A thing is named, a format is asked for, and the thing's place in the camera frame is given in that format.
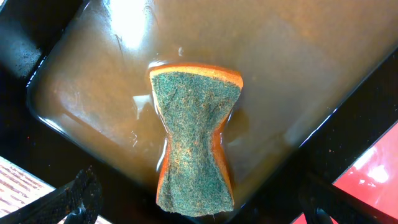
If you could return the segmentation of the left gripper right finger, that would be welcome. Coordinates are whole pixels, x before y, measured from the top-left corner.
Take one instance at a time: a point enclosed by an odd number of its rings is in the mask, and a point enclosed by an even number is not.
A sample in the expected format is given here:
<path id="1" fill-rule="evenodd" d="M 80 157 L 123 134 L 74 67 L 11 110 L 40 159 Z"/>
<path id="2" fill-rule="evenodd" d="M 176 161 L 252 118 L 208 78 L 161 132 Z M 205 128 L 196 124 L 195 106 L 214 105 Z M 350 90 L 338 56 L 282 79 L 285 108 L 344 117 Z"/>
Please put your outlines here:
<path id="1" fill-rule="evenodd" d="M 397 223 L 397 219 L 362 202 L 315 174 L 307 173 L 299 202 L 307 223 Z"/>

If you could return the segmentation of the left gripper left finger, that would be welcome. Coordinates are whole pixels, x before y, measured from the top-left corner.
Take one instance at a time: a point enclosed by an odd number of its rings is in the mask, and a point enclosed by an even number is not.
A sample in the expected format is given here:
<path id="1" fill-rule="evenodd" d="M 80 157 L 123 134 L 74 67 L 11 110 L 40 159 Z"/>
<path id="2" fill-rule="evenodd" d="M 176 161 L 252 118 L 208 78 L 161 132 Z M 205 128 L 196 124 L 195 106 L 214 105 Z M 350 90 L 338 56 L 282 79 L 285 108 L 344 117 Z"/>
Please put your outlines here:
<path id="1" fill-rule="evenodd" d="M 2 217 L 1 223 L 95 223 L 102 206 L 102 186 L 89 167 L 63 187 Z"/>

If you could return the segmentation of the black rectangular water basin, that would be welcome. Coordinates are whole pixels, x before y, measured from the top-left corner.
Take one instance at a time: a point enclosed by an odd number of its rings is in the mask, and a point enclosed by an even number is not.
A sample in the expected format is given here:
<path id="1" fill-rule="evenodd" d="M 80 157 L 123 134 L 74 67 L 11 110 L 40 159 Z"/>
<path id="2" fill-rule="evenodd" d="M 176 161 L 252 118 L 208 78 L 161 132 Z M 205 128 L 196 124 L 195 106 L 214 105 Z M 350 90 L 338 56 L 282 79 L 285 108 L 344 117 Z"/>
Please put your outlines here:
<path id="1" fill-rule="evenodd" d="M 6 1 L 1 156 L 60 187 L 93 167 L 113 223 L 193 223 L 155 203 L 166 130 L 149 70 L 196 62 L 244 86 L 223 132 L 235 209 L 288 223 L 304 168 L 335 180 L 397 120 L 396 1 Z"/>

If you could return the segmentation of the orange green scrub sponge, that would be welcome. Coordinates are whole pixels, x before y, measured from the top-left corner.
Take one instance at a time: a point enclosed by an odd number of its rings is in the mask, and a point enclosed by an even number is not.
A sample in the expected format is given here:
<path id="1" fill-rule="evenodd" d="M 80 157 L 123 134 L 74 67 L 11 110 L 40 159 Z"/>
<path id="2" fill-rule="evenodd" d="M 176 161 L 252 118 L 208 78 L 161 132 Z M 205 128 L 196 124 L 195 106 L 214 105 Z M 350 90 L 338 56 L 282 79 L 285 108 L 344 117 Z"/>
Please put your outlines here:
<path id="1" fill-rule="evenodd" d="M 240 73 L 183 63 L 155 67 L 149 80 L 167 132 L 157 205 L 190 217 L 233 211 L 222 131 L 243 88 Z"/>

